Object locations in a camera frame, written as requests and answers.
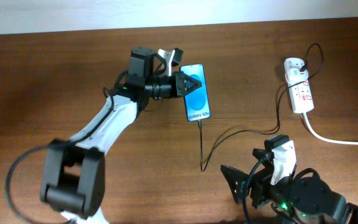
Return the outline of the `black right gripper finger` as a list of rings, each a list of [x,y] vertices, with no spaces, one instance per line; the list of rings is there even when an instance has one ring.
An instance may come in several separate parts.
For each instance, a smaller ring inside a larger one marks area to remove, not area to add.
[[[243,198],[243,188],[249,179],[249,174],[224,164],[221,165],[220,170],[230,187],[235,203],[240,205]]]
[[[252,155],[258,160],[258,161],[272,161],[274,158],[273,152],[271,150],[266,149],[253,149]]]

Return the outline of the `blue Galaxy smartphone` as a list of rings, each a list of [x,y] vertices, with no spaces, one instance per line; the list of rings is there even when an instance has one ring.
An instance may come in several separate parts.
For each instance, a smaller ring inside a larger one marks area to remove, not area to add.
[[[197,121],[211,116],[204,66],[202,64],[184,65],[180,71],[201,82],[201,87],[184,97],[187,120]]]

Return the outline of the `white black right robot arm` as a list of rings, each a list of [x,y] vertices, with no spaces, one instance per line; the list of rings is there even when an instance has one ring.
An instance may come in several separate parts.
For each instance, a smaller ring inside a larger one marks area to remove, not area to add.
[[[252,223],[246,204],[248,197],[256,209],[270,203],[282,223],[358,223],[358,206],[332,191],[314,169],[307,168],[295,175],[293,167],[273,184],[273,173],[278,171],[273,152],[254,149],[253,156],[258,162],[248,174],[221,165],[234,201],[243,207],[247,223]]]

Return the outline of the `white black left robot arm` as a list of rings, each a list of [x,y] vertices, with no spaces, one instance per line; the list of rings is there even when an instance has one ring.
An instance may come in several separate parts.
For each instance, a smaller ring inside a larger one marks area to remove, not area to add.
[[[202,83],[181,71],[179,48],[131,50],[129,69],[121,72],[98,114],[66,141],[47,145],[40,199],[67,223],[106,223],[101,211],[105,193],[105,156],[119,135],[145,110],[149,100],[183,98]]]

